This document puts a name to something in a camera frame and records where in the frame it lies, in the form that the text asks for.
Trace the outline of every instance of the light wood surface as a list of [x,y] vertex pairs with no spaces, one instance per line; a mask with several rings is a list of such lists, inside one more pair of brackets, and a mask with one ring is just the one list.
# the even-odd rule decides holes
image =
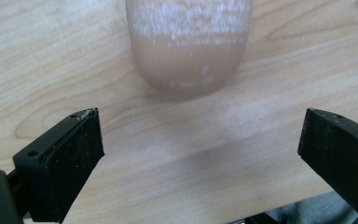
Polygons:
[[296,149],[310,106],[358,122],[358,1],[255,0],[232,83],[173,102],[138,74],[125,1],[0,0],[0,169],[94,106],[106,156],[64,223],[228,223],[327,192]]

